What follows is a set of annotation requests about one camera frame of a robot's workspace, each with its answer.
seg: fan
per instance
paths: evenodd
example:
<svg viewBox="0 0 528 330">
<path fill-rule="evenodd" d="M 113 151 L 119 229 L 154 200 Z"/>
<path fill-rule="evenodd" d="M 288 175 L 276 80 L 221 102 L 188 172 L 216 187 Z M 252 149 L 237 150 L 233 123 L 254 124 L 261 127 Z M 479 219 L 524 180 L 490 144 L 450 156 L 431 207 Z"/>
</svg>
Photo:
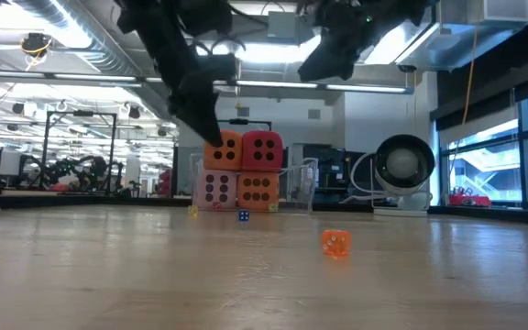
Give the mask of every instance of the fan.
<svg viewBox="0 0 528 330">
<path fill-rule="evenodd" d="M 370 156 L 374 156 L 370 166 L 371 174 L 385 191 L 374 191 L 373 180 L 370 180 L 370 190 L 359 187 L 354 181 L 358 165 Z M 422 188 L 434 170 L 435 156 L 423 140 L 411 135 L 390 137 L 380 145 L 375 154 L 360 157 L 352 167 L 352 184 L 370 196 L 350 196 L 342 204 L 354 200 L 370 200 L 376 215 L 426 216 L 433 195 Z M 396 207 L 374 205 L 374 200 L 387 198 L 394 199 Z"/>
</svg>

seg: wooden floor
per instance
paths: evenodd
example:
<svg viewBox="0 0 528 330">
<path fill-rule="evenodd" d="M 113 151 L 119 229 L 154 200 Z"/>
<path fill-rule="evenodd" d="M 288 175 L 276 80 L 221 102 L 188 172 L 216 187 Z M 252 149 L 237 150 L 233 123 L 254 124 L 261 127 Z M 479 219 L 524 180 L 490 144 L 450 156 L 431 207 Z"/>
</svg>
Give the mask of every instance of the wooden floor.
<svg viewBox="0 0 528 330">
<path fill-rule="evenodd" d="M 349 230 L 349 258 L 320 234 Z M 528 225 L 87 206 L 0 212 L 0 329 L 527 329 Z"/>
</svg>

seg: machine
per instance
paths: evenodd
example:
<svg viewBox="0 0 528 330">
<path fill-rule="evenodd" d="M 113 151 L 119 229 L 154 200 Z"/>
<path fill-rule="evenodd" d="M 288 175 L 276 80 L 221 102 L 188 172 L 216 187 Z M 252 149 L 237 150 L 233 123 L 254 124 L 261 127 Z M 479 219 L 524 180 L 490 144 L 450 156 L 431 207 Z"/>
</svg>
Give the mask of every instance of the machine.
<svg viewBox="0 0 528 330">
<path fill-rule="evenodd" d="M 384 191 L 375 191 L 370 180 L 370 189 L 356 184 L 355 175 L 359 164 L 374 156 L 370 170 Z M 432 195 L 422 190 L 435 170 L 435 156 L 429 145 L 418 137 L 397 135 L 388 138 L 375 154 L 368 153 L 360 157 L 350 173 L 352 184 L 360 192 L 369 196 L 350 196 L 342 204 L 351 201 L 374 201 L 392 199 L 395 207 L 376 207 L 378 215 L 426 216 Z"/>
<path fill-rule="evenodd" d="M 321 28 L 321 43 L 299 69 L 302 81 L 329 77 L 349 79 L 360 53 L 386 33 L 411 20 L 418 26 L 424 10 L 438 0 L 302 0 L 298 14 L 313 13 L 313 24 Z M 215 80 L 236 75 L 234 54 L 210 54 L 200 59 L 193 38 L 216 31 L 222 39 L 235 40 L 232 12 L 267 27 L 227 0 L 115 0 L 121 7 L 117 25 L 124 33 L 136 31 L 156 71 L 170 89 L 169 110 L 214 147 L 223 140 L 215 116 L 218 93 Z"/>
<path fill-rule="evenodd" d="M 37 168 L 30 173 L 25 173 L 24 169 L 28 163 L 34 163 Z M 13 186 L 17 189 L 37 189 L 39 182 L 42 181 L 44 187 L 59 192 L 80 192 L 94 193 L 107 189 L 108 185 L 111 192 L 119 191 L 123 188 L 121 184 L 122 163 L 113 162 L 112 170 L 117 166 L 117 175 L 113 184 L 109 182 L 109 177 L 105 176 L 108 171 L 108 165 L 102 157 L 88 156 L 82 159 L 62 159 L 52 166 L 42 164 L 39 159 L 31 155 L 22 155 L 19 161 L 19 176 L 13 181 Z M 71 182 L 65 188 L 60 188 L 60 179 L 68 176 L 75 176 L 76 181 Z"/>
</svg>

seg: pipe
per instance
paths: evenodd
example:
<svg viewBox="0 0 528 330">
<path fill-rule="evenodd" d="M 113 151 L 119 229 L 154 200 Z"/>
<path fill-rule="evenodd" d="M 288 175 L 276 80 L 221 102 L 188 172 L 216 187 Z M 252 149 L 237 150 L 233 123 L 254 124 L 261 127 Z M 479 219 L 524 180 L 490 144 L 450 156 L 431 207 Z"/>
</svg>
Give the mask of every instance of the pipe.
<svg viewBox="0 0 528 330">
<path fill-rule="evenodd" d="M 79 30 L 75 31 L 76 35 L 82 35 L 84 32 L 92 43 L 83 49 L 87 52 L 79 53 L 78 56 L 91 63 L 100 73 L 125 76 L 142 75 L 142 70 L 80 1 L 14 0 L 13 2 L 56 28 L 61 30 L 78 28 Z M 145 101 L 149 105 L 148 108 L 153 109 L 158 118 L 171 121 L 166 103 L 168 91 L 166 93 L 165 91 L 157 92 L 150 86 L 137 90 L 128 89 L 128 91 Z"/>
</svg>

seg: black cable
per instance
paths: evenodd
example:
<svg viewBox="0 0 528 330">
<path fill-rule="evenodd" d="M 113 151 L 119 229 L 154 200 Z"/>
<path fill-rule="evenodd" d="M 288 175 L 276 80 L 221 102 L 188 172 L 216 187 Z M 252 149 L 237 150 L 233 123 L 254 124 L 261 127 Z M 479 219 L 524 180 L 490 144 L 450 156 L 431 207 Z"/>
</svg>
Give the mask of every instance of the black cable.
<svg viewBox="0 0 528 330">
<path fill-rule="evenodd" d="M 245 19 L 251 20 L 251 21 L 254 22 L 254 23 L 261 24 L 262 26 L 264 26 L 264 27 L 266 27 L 266 28 L 268 27 L 268 22 L 264 22 L 264 21 L 261 21 L 261 20 L 259 20 L 259 19 L 257 19 L 257 18 L 254 18 L 254 17 L 252 17 L 252 16 L 250 16 L 250 15 L 244 13 L 243 11 L 241 11 L 241 10 L 235 8 L 235 7 L 232 6 L 232 5 L 228 5 L 228 6 L 229 6 L 229 10 L 231 10 L 232 12 L 238 14 L 239 16 L 241 16 L 241 17 L 243 17 L 243 18 L 245 18 Z"/>
<path fill-rule="evenodd" d="M 278 6 L 280 9 L 282 9 L 282 12 L 286 13 L 286 10 L 284 9 L 284 7 L 279 4 L 278 1 L 267 1 L 266 4 L 262 7 L 262 11 L 260 12 L 260 15 L 264 15 L 264 10 L 266 10 L 266 7 L 270 4 L 274 4 L 276 6 Z"/>
</svg>

